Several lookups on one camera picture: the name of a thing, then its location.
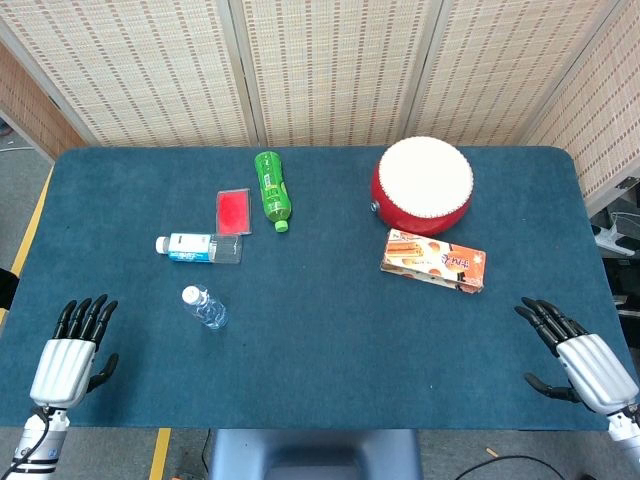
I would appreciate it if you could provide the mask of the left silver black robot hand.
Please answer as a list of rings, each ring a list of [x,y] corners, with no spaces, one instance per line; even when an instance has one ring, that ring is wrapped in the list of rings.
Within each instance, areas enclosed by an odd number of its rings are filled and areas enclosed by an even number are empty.
[[[30,398],[36,405],[72,408],[111,378],[119,362],[116,353],[109,355],[99,372],[92,369],[117,306],[117,301],[102,294],[96,299],[72,300],[62,309],[32,382]]]

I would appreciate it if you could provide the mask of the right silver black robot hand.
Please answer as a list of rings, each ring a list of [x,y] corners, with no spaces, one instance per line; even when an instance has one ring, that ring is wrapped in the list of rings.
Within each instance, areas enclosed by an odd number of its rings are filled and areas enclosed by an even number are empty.
[[[551,399],[581,403],[604,416],[636,413],[640,386],[599,335],[545,300],[521,301],[514,311],[535,330],[569,381],[567,387],[554,387],[527,372],[524,379],[534,390]]]

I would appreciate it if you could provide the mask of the small transparent water bottle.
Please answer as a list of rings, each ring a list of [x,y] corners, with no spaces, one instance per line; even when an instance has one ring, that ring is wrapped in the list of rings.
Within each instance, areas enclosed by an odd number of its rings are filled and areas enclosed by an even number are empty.
[[[228,323],[224,304],[202,285],[188,285],[181,294],[185,309],[211,330],[220,330]]]

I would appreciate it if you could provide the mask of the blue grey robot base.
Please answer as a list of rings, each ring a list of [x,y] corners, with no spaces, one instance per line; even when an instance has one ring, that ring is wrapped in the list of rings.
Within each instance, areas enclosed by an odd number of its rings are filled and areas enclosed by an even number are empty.
[[[208,480],[423,480],[412,429],[220,429]]]

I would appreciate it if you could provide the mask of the blue label bottle white cap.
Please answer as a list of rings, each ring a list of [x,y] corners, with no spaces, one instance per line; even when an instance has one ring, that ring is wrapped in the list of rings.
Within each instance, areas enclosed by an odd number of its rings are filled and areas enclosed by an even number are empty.
[[[155,241],[158,254],[176,262],[239,264],[243,238],[237,235],[172,233]]]

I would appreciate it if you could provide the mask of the green plastic bottle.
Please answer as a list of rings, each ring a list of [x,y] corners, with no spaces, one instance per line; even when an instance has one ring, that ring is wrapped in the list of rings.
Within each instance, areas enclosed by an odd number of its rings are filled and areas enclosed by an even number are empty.
[[[289,228],[292,204],[284,183],[280,156],[273,151],[260,152],[254,163],[265,215],[278,233],[284,233]]]

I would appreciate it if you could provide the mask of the black device stack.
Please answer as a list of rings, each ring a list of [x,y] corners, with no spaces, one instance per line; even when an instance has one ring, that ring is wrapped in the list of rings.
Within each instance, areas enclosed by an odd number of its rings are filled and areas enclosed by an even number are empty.
[[[604,258],[603,264],[619,314],[640,320],[640,259]]]

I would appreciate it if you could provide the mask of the white power strip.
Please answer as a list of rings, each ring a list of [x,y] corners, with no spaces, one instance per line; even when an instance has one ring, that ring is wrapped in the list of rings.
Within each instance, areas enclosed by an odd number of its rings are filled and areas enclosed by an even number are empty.
[[[623,218],[622,222],[612,223],[610,226],[592,224],[591,228],[596,245],[604,256],[640,255],[640,223],[628,222],[627,218]]]

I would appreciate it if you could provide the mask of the orange biscuit box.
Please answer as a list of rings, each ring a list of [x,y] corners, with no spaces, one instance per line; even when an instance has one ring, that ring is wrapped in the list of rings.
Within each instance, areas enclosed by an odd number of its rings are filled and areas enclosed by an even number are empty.
[[[380,269],[475,294],[484,288],[485,264],[484,251],[391,229]]]

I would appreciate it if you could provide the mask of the red card in clear case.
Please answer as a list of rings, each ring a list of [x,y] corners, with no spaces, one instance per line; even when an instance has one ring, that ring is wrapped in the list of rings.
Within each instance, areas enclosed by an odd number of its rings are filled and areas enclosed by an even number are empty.
[[[251,196],[248,188],[217,193],[216,232],[219,235],[251,233]]]

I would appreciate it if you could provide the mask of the woven bamboo screen panel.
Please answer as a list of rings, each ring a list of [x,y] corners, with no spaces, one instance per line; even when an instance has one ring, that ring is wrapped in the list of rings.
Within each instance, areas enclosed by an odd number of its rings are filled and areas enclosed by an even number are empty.
[[[243,0],[0,0],[0,25],[102,146],[254,146]]]
[[[616,0],[523,140],[569,153],[589,215],[640,181],[640,0]]]
[[[385,145],[404,130],[442,0],[231,0],[269,147]]]
[[[516,144],[615,0],[436,0],[405,135]]]

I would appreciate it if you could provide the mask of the red drum with white skin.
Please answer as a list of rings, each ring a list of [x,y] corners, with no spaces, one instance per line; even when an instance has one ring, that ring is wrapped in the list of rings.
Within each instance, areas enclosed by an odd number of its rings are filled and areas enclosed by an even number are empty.
[[[471,205],[474,174],[451,144],[414,136],[388,147],[371,180],[371,209],[388,227],[432,236],[453,227]]]

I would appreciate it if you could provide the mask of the blue felt table cover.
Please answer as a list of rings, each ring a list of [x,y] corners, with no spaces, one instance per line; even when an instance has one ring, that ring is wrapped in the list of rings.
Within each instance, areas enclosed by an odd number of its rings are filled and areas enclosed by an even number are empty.
[[[467,147],[474,193],[446,241],[487,255],[467,294],[383,272],[370,211],[379,147],[283,148],[293,203],[262,212],[253,148],[85,148],[55,164],[0,335],[0,426],[22,425],[41,351],[71,300],[118,302],[96,356],[118,366],[70,412],[73,426],[600,430],[546,398],[531,372],[566,375],[514,308],[556,305],[631,356],[574,164],[553,147]],[[159,236],[217,234],[219,191],[248,188],[239,264],[176,262]],[[211,330],[184,307],[202,285],[227,309]]]

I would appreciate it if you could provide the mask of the brown woven screen panel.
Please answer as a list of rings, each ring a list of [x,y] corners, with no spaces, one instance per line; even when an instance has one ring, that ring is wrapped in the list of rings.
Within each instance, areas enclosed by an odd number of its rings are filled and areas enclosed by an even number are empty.
[[[86,146],[71,123],[0,41],[0,116],[50,161]]]

